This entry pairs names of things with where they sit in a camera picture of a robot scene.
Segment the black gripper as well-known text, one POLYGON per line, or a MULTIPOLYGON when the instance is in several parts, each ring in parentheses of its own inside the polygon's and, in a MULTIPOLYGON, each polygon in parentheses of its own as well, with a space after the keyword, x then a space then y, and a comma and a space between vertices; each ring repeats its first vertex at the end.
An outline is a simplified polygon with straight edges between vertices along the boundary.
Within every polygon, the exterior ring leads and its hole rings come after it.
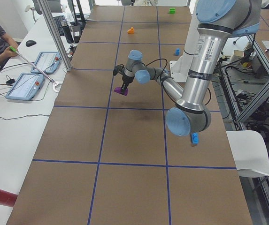
POLYGON ((122 76, 122 81, 123 81, 123 84, 122 84, 122 87, 121 87, 121 92, 122 93, 128 93, 128 86, 130 83, 133 82, 133 77, 132 76, 127 76, 127 75, 123 75, 122 76))

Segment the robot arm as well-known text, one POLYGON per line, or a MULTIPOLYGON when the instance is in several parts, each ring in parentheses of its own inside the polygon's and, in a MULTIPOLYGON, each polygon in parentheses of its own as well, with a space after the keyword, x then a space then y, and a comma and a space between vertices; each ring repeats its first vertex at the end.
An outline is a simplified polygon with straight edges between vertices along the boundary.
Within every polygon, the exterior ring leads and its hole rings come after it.
POLYGON ((163 68, 148 67, 142 53, 130 51, 126 65, 117 65, 113 75, 120 73, 123 84, 115 92, 127 95, 128 85, 136 79, 145 84, 158 82, 175 107, 168 110, 166 124, 177 136, 198 133, 210 125, 211 114, 203 100, 212 80, 219 55, 228 38, 255 34, 259 28, 260 0, 200 0, 195 16, 199 22, 196 44, 188 77, 181 87, 163 68))

